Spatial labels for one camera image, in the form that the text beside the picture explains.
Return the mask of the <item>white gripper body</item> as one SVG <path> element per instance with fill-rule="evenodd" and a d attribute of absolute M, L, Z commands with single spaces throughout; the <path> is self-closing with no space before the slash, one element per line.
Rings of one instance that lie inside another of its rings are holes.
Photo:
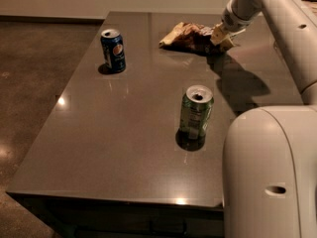
<path fill-rule="evenodd" d="M 245 30 L 250 24 L 250 21 L 240 19 L 233 11 L 230 5 L 227 5 L 222 14 L 223 28 L 231 33 L 238 33 Z"/>

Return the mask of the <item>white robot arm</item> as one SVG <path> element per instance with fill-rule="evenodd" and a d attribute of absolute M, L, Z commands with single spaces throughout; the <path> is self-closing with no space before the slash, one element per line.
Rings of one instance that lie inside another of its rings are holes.
<path fill-rule="evenodd" d="M 221 30 L 263 14 L 302 98 L 237 117 L 223 149 L 225 238 L 317 238 L 317 23 L 301 0 L 231 0 Z"/>

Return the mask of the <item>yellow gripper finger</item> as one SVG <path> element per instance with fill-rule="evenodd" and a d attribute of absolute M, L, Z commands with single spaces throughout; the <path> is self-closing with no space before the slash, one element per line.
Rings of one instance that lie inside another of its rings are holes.
<path fill-rule="evenodd" d="M 234 43 L 233 43 L 233 41 L 232 41 L 230 36 L 225 36 L 221 40 L 219 46 L 220 46 L 220 51 L 221 52 L 226 52 L 226 51 L 228 51 L 229 49 L 231 49 L 234 46 Z"/>
<path fill-rule="evenodd" d="M 219 45 L 224 39 L 227 38 L 228 30 L 223 23 L 216 24 L 213 27 L 211 42 L 214 46 Z"/>

